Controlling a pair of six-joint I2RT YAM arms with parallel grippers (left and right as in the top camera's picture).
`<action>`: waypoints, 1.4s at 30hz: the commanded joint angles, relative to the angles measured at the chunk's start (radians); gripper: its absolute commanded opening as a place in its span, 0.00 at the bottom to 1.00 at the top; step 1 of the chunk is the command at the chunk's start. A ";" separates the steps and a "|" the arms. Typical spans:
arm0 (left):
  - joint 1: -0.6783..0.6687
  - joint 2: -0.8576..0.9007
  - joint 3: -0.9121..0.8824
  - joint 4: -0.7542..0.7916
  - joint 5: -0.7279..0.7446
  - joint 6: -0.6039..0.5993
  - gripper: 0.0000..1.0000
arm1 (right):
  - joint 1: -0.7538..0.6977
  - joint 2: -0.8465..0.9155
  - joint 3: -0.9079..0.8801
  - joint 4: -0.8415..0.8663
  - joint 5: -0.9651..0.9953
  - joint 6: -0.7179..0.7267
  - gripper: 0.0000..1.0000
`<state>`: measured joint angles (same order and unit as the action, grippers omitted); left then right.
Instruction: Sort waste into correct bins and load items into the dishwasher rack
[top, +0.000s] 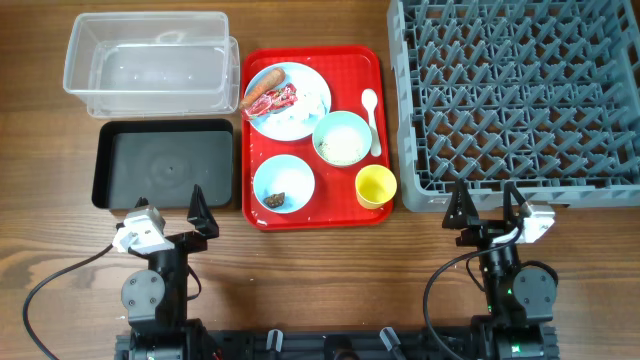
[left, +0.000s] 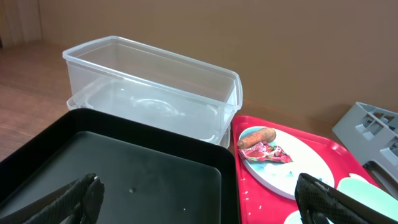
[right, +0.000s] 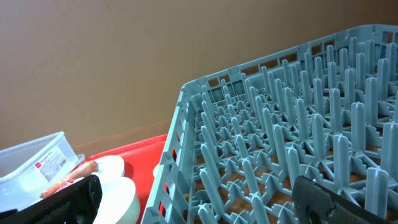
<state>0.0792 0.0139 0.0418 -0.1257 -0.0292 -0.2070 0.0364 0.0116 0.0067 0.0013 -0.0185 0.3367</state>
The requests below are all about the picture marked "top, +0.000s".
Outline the brown food scrap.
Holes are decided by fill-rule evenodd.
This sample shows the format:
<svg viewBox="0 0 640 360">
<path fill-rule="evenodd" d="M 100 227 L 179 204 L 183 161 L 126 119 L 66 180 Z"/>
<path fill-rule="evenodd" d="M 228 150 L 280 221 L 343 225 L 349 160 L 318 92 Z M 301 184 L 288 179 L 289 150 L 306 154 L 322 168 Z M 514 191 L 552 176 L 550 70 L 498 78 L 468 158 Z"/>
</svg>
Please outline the brown food scrap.
<svg viewBox="0 0 640 360">
<path fill-rule="evenodd" d="M 286 195 L 284 192 L 274 193 L 264 198 L 264 204 L 271 209 L 278 208 L 285 203 Z"/>
</svg>

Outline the yellow plastic cup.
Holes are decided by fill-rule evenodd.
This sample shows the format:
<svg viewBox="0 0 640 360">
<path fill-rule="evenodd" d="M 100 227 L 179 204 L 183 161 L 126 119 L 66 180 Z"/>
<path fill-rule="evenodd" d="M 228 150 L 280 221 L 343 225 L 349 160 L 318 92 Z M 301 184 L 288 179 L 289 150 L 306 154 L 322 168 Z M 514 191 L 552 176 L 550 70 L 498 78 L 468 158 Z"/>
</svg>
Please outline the yellow plastic cup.
<svg viewBox="0 0 640 360">
<path fill-rule="evenodd" d="M 357 201 L 365 209 L 382 207 L 393 199 L 397 188 L 393 172 L 378 164 L 363 167 L 355 178 Z"/>
</svg>

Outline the light blue small bowl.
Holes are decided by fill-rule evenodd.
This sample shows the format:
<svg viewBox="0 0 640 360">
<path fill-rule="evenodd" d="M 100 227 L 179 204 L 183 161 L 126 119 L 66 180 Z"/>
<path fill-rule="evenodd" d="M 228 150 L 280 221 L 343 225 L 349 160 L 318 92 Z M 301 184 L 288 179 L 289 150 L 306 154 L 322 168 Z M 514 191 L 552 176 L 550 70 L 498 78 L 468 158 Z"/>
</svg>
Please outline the light blue small bowl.
<svg viewBox="0 0 640 360">
<path fill-rule="evenodd" d="M 256 170 L 252 190 L 258 203 L 276 214 L 291 214 L 301 210 L 315 191 L 315 176 L 310 166 L 294 155 L 276 155 L 265 160 Z M 284 192 L 285 203 L 275 209 L 268 208 L 265 197 Z"/>
</svg>

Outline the light blue plate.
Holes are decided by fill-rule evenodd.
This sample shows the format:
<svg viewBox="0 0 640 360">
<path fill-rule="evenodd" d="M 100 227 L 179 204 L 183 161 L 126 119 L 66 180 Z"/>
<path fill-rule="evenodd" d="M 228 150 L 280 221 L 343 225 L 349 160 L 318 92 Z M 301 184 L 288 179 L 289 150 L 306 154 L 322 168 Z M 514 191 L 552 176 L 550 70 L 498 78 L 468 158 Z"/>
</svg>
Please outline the light blue plate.
<svg viewBox="0 0 640 360">
<path fill-rule="evenodd" d="M 332 95 L 327 82 L 313 68 L 296 62 L 281 62 L 260 70 L 248 83 L 245 94 L 276 68 L 285 72 L 284 81 L 276 89 L 293 85 L 297 101 L 278 110 L 269 110 L 249 120 L 261 135 L 276 141 L 296 141 L 309 136 L 317 123 L 331 110 Z"/>
</svg>

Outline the red snack wrapper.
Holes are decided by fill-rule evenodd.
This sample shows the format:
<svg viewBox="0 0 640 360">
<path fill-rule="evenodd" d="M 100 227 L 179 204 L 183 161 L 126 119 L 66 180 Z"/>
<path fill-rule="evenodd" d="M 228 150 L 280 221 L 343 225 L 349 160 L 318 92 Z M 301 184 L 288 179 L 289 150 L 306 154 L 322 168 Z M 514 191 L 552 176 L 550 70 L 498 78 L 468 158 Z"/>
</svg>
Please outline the red snack wrapper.
<svg viewBox="0 0 640 360">
<path fill-rule="evenodd" d="M 269 90 L 262 94 L 251 106 L 245 109 L 243 114 L 249 119 L 255 119 L 260 116 L 270 114 L 276 110 L 292 106 L 298 100 L 296 92 L 296 87 L 291 83 L 287 83 L 284 87 L 279 89 Z"/>
</svg>

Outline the green bowl with rice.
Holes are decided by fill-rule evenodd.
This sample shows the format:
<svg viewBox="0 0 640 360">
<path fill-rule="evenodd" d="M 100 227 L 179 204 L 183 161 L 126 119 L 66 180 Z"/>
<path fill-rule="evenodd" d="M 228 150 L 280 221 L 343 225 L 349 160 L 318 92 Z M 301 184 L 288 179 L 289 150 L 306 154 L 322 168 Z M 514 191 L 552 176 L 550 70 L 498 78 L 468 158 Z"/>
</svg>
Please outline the green bowl with rice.
<svg viewBox="0 0 640 360">
<path fill-rule="evenodd" d="M 334 167 L 349 167 L 370 152 L 372 134 L 365 120 L 349 111 L 327 114 L 312 133 L 312 144 L 319 157 Z"/>
</svg>

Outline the white plastic spoon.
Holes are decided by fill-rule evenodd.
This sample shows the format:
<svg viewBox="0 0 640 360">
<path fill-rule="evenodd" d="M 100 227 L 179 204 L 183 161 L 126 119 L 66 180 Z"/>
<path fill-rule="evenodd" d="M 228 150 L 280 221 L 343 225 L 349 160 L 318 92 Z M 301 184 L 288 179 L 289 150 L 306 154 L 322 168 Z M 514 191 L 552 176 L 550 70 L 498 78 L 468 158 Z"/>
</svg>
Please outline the white plastic spoon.
<svg viewBox="0 0 640 360">
<path fill-rule="evenodd" d="M 371 131 L 372 143 L 370 152 L 372 156 L 379 157 L 382 154 L 382 148 L 375 117 L 375 110 L 378 105 L 377 94 L 371 88 L 365 89 L 361 95 L 361 102 L 367 112 L 368 125 Z"/>
</svg>

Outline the orange carrot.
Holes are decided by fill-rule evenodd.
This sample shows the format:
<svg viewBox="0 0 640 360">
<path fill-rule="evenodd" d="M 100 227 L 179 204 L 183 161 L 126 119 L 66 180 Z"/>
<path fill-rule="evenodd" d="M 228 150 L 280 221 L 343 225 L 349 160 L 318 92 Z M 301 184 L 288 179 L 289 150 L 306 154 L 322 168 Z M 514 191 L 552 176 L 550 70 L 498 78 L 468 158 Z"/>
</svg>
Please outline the orange carrot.
<svg viewBox="0 0 640 360">
<path fill-rule="evenodd" d="M 239 104 L 239 109 L 250 107 L 261 95 L 281 84 L 286 77 L 285 71 L 278 67 L 271 70 L 249 91 Z"/>
</svg>

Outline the white tissue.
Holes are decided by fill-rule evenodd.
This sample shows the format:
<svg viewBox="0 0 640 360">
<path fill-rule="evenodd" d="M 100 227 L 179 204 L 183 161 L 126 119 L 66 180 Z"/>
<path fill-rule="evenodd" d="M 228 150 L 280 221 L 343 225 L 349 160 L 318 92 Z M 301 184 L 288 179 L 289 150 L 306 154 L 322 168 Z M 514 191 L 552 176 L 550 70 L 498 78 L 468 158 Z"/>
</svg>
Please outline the white tissue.
<svg viewBox="0 0 640 360">
<path fill-rule="evenodd" d="M 287 107 L 282 112 L 269 117 L 270 121 L 277 124 L 301 123 L 312 116 L 322 116 L 325 113 L 325 106 L 322 98 L 312 92 L 302 93 L 298 100 Z"/>
</svg>

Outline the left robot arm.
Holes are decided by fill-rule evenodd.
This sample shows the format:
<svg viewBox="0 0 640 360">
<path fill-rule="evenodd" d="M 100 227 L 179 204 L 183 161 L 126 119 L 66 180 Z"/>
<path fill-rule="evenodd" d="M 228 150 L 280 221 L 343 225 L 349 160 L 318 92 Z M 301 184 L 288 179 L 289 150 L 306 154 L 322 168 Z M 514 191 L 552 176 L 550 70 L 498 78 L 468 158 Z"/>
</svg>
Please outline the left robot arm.
<svg viewBox="0 0 640 360">
<path fill-rule="evenodd" d="M 116 339 L 116 359 L 187 360 L 220 359 L 222 350 L 199 319 L 187 318 L 187 282 L 195 275 L 188 256 L 207 249 L 219 236 L 219 226 L 209 211 L 202 189 L 195 185 L 187 221 L 190 232 L 166 236 L 165 220 L 157 208 L 141 197 L 117 225 L 112 244 L 121 253 L 148 262 L 146 270 L 132 274 L 123 284 L 129 336 Z"/>
</svg>

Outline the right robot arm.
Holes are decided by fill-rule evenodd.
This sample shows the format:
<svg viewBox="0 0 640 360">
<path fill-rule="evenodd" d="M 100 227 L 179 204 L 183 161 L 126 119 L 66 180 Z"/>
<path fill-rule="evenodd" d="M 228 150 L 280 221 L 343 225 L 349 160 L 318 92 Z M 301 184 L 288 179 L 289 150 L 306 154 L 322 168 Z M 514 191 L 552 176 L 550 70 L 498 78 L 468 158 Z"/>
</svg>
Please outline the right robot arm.
<svg viewBox="0 0 640 360">
<path fill-rule="evenodd" d="M 483 220 L 464 181 L 458 180 L 442 226 L 456 229 L 459 247 L 474 247 L 488 313 L 471 320 L 462 349 L 468 359 L 549 359 L 557 351 L 544 325 L 553 319 L 557 272 L 540 261 L 521 261 L 520 245 L 540 239 L 555 223 L 547 204 L 527 201 L 509 183 L 503 193 L 503 217 Z"/>
</svg>

